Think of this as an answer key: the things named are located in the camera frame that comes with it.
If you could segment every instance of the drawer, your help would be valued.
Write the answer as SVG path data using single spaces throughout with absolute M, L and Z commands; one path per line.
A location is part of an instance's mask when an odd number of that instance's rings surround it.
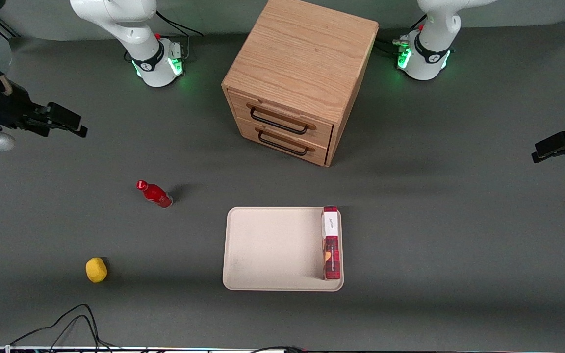
M 281 136 L 300 139 L 327 148 L 333 126 L 273 107 L 256 98 L 228 90 L 236 118 L 251 121 Z
M 251 121 L 241 118 L 235 120 L 237 121 L 241 136 L 244 138 L 317 165 L 323 166 L 326 161 L 327 149 L 324 147 L 288 138 L 287 136 L 278 134 L 277 131 L 274 132 L 269 128 L 263 128 Z

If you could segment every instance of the wooden cabinet top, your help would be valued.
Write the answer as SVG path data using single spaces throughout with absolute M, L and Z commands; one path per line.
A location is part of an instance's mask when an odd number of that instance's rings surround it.
M 307 2 L 269 0 L 222 85 L 338 124 L 378 29 Z

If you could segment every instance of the black metal handle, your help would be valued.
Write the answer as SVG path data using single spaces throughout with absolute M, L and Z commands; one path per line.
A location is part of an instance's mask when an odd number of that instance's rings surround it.
M 270 145 L 270 146 L 273 146 L 273 147 L 276 147 L 276 148 L 280 148 L 281 150 L 287 151 L 287 152 L 289 152 L 289 153 L 291 153 L 291 154 L 295 154 L 296 156 L 300 156 L 300 157 L 301 157 L 301 156 L 304 156 L 304 155 L 307 154 L 307 152 L 309 151 L 309 148 L 308 148 L 308 147 L 305 147 L 304 152 L 294 151 L 294 150 L 292 150 L 291 148 L 287 148 L 287 147 L 285 147 L 285 146 L 278 145 L 278 143 L 275 143 L 275 142 L 272 142 L 272 141 L 267 141 L 266 139 L 264 139 L 264 138 L 261 137 L 262 134 L 263 134 L 263 132 L 262 132 L 261 130 L 259 130 L 259 131 L 258 131 L 258 140 L 259 140 L 260 142 L 265 143 L 266 145 Z
M 273 121 L 267 120 L 267 119 L 263 119 L 260 116 L 256 116 L 254 115 L 254 110 L 256 110 L 255 107 L 252 107 L 252 109 L 250 109 L 250 116 L 256 120 L 256 121 L 260 121 L 261 123 L 265 123 L 267 125 L 271 125 L 273 127 L 278 127 L 279 129 L 283 129 L 285 131 L 289 131 L 289 132 L 293 132 L 294 134 L 298 134 L 298 135 L 303 135 L 305 133 L 307 133 L 307 129 L 309 128 L 308 125 L 305 124 L 305 128 L 302 130 L 296 130 L 296 129 L 292 129 L 290 127 L 286 127 L 285 125 L 280 125 L 278 123 L 274 123 Z

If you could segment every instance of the plastic tray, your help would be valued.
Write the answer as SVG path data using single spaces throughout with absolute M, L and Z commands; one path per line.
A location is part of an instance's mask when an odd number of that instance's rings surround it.
M 224 286 L 229 290 L 337 291 L 323 279 L 323 207 L 236 207 L 228 212 Z

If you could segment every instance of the green led light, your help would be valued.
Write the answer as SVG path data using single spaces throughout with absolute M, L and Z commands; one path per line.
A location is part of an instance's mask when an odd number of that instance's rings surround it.
M 139 68 L 136 66 L 136 64 L 134 63 L 134 61 L 132 61 L 132 65 L 134 66 L 134 69 L 136 70 L 137 76 L 141 77 L 141 72 L 139 72 Z
M 167 62 L 171 65 L 171 70 L 176 76 L 182 74 L 182 61 L 180 59 L 167 58 Z
M 402 52 L 398 58 L 398 66 L 401 69 L 407 67 L 409 62 L 409 58 L 411 57 L 411 49 L 407 48 L 404 52 Z
M 444 69 L 444 67 L 446 67 L 446 62 L 448 61 L 448 56 L 450 56 L 450 50 L 448 50 L 448 53 L 446 53 L 446 58 L 444 59 L 444 63 L 441 65 L 442 69 Z

